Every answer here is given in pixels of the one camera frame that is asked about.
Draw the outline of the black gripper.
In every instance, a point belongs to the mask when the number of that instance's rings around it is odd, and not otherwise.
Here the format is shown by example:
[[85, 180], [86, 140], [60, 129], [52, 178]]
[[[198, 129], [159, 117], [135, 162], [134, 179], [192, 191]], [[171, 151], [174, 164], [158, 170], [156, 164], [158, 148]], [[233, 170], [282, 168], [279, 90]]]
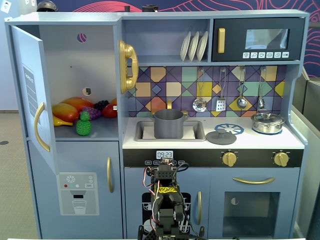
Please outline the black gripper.
[[161, 187], [170, 187], [177, 180], [177, 166], [172, 158], [163, 157], [154, 168], [154, 183]]

